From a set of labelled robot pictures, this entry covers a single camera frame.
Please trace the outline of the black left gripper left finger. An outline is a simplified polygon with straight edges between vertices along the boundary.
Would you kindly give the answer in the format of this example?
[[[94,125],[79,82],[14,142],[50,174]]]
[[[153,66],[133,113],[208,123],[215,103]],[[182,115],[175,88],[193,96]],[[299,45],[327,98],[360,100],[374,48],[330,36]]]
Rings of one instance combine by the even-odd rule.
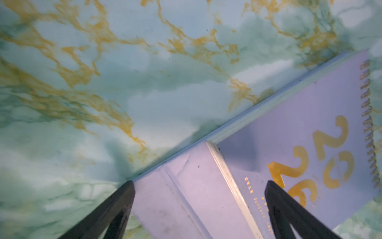
[[[78,224],[64,233],[62,239],[121,239],[135,198],[131,180],[125,182]]]

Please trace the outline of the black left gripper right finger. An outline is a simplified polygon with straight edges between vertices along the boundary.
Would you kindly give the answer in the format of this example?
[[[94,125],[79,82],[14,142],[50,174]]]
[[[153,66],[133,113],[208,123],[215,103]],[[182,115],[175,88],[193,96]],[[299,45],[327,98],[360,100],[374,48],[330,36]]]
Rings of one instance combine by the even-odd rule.
[[[267,182],[265,198],[277,239],[295,239],[294,231],[302,239],[340,238],[272,180]]]

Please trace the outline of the purple calendar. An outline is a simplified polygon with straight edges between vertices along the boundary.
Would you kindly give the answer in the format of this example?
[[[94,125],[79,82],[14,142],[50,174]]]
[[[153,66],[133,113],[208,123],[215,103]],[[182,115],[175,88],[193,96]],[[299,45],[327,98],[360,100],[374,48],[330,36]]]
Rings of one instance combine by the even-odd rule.
[[[269,181],[330,229],[380,193],[366,50],[340,55],[134,183],[155,239],[272,239]]]

